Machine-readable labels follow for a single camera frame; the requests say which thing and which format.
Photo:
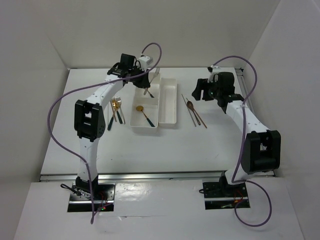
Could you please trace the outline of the brown wooden spoon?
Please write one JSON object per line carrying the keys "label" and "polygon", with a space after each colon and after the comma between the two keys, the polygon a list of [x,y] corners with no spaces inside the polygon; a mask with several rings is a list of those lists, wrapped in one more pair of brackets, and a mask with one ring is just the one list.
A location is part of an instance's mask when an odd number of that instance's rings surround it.
{"label": "brown wooden spoon", "polygon": [[193,103],[188,100],[186,104],[187,104],[187,107],[188,107],[188,108],[192,111],[192,113],[194,114],[194,117],[195,117],[195,119],[196,119],[197,124],[200,126],[200,125],[201,125],[201,122],[200,122],[200,120],[199,120],[199,118],[198,118],[198,116],[197,116],[197,114],[196,114],[196,110],[194,109]]}

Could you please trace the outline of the gold spoon green handle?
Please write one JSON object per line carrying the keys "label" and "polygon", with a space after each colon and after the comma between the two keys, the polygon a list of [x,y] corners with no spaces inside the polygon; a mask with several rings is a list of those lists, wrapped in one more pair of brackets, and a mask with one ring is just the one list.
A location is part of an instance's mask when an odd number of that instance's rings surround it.
{"label": "gold spoon green handle", "polygon": [[113,99],[113,100],[111,101],[111,104],[112,104],[112,107],[113,107],[113,112],[114,112],[114,114],[116,114],[116,116],[118,117],[119,123],[122,124],[123,121],[122,121],[121,115],[120,115],[120,113],[119,113],[119,111],[118,111],[117,101],[116,101],[115,99]]}
{"label": "gold spoon green handle", "polygon": [[147,120],[147,122],[149,123],[149,125],[151,126],[151,127],[155,127],[155,125],[153,124],[153,122],[149,119],[149,117],[144,113],[144,107],[142,106],[142,105],[138,105],[137,107],[136,107],[136,110],[138,111],[138,112],[141,112],[143,115],[144,115],[144,117],[146,118],[146,120]]}

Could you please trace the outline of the silver steel fork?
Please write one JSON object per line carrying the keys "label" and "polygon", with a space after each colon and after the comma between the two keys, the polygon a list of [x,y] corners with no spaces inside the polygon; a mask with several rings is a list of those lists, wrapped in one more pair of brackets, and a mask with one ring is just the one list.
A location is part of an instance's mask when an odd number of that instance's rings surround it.
{"label": "silver steel fork", "polygon": [[116,106],[117,106],[117,108],[119,110],[119,114],[120,114],[122,123],[126,124],[126,120],[125,120],[125,117],[124,117],[124,114],[123,114],[123,111],[122,111],[122,100],[121,100],[121,98],[119,96],[116,96],[115,97],[115,101],[116,101]]}

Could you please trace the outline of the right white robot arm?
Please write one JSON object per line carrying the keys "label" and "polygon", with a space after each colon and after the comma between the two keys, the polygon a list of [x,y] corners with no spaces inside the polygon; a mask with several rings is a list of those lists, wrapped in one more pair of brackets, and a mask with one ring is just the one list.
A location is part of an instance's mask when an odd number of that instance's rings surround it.
{"label": "right white robot arm", "polygon": [[242,133],[236,166],[219,178],[218,190],[223,196],[233,194],[256,173],[278,169],[281,157],[281,134],[258,120],[243,96],[235,92],[234,83],[234,75],[230,72],[212,73],[209,78],[199,78],[191,94],[196,101],[216,100]]}

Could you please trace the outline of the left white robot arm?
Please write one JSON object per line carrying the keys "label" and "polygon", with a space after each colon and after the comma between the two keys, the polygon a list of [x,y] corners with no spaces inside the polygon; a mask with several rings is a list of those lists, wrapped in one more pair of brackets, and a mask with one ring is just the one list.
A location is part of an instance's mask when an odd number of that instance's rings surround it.
{"label": "left white robot arm", "polygon": [[106,130],[104,110],[114,95],[128,82],[117,79],[143,74],[133,78],[132,82],[136,87],[147,88],[150,82],[146,71],[152,62],[150,56],[142,54],[136,58],[123,53],[120,61],[107,72],[104,81],[106,85],[100,86],[86,100],[77,100],[75,103],[74,129],[79,137],[80,156],[85,160],[80,161],[75,186],[88,200],[94,199],[99,193],[97,153],[99,140]]}

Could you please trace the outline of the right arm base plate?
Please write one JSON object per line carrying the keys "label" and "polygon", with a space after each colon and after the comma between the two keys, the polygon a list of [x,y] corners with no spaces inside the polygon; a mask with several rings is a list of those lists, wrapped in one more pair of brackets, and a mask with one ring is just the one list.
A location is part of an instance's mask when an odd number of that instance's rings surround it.
{"label": "right arm base plate", "polygon": [[246,185],[236,185],[231,189],[222,189],[218,182],[203,182],[198,191],[204,196],[206,210],[224,210],[238,208],[250,208],[250,201]]}

